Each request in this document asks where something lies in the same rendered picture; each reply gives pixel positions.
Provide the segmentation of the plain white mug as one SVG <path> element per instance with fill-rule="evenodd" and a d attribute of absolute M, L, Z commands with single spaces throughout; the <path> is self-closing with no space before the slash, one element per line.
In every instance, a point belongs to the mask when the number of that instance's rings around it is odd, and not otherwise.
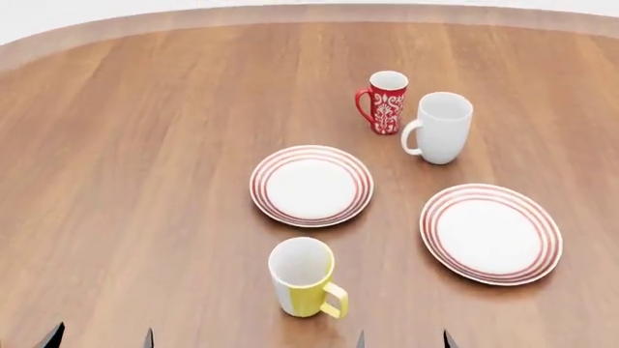
<path fill-rule="evenodd" d="M 400 145 L 409 156 L 421 156 L 431 164 L 448 164 L 459 156 L 467 141 L 472 103 L 452 92 L 424 95 L 417 118 L 401 131 Z"/>

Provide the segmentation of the yellow and white mug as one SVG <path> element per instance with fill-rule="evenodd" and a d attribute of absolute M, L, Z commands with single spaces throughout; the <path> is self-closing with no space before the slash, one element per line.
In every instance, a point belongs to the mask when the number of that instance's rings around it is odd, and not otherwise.
<path fill-rule="evenodd" d="M 279 243 L 269 255 L 268 269 L 281 309 L 296 318 L 319 312 L 343 318 L 349 298 L 333 283 L 335 266 L 335 255 L 320 240 L 295 237 Z"/>

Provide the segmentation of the red-striped white plate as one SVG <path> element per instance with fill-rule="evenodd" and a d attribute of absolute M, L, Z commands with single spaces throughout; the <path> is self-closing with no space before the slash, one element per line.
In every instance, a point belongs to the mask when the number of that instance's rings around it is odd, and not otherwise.
<path fill-rule="evenodd" d="M 562 234 L 550 214 L 528 196 L 497 185 L 440 190 L 424 205 L 419 228 L 439 263 L 493 286 L 540 280 L 563 254 Z"/>
<path fill-rule="evenodd" d="M 251 173 L 249 191 L 267 217 L 301 228 L 322 228 L 360 214 L 374 181 L 362 161 L 334 147 L 298 145 L 278 150 Z"/>

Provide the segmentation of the red patterned tall mug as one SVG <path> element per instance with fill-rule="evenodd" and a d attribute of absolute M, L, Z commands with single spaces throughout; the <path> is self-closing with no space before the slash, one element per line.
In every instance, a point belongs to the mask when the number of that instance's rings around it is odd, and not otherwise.
<path fill-rule="evenodd" d="M 378 135 L 399 132 L 407 87 L 408 78 L 401 72 L 381 71 L 370 76 L 367 89 L 356 92 L 357 110 L 373 132 Z M 362 108 L 363 95 L 369 97 L 369 112 Z"/>

